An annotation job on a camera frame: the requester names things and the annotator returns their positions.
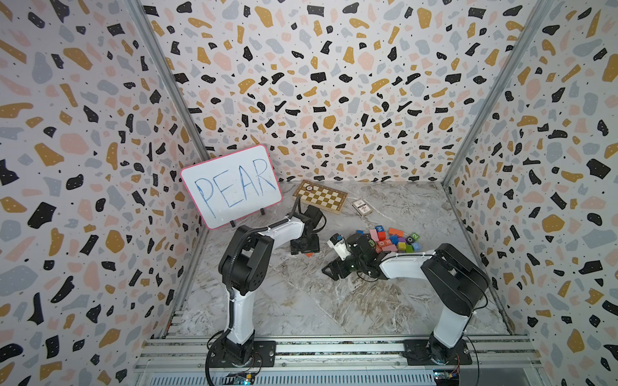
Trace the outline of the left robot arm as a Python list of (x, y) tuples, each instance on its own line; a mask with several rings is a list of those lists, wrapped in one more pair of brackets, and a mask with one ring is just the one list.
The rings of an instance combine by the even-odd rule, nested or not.
[(218, 266), (228, 294), (227, 323), (212, 345), (210, 358), (233, 365), (254, 360), (254, 292), (267, 277), (272, 252), (285, 244), (293, 255), (319, 252), (319, 232), (325, 225), (326, 217), (318, 207), (309, 205), (303, 211), (295, 204), (271, 225), (243, 225), (236, 230)]

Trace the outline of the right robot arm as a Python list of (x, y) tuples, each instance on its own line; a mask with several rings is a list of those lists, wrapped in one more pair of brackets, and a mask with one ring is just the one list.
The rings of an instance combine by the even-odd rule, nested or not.
[(336, 253), (334, 261), (322, 273), (334, 281), (352, 273), (377, 281), (397, 278), (423, 279), (430, 283), (443, 304), (438, 323), (430, 334), (425, 357), (447, 364), (464, 343), (464, 332), (479, 301), (488, 301), (489, 277), (456, 247), (443, 243), (420, 253), (378, 251), (378, 245), (365, 234), (344, 238), (336, 233), (328, 246)]

